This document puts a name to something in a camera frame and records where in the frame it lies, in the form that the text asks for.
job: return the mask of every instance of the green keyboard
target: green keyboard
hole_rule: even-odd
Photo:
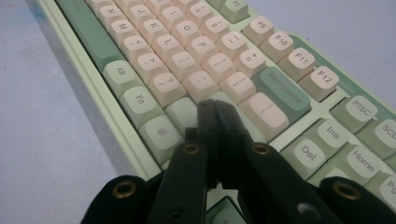
[[[394,110],[246,0],[39,2],[137,175],[166,169],[216,99],[306,182],[344,176],[396,212]],[[244,223],[235,195],[209,191],[206,222]]]

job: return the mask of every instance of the desk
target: desk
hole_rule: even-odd
[[[396,107],[396,1],[248,3]],[[0,27],[0,223],[79,223],[133,171],[38,3],[1,1]]]

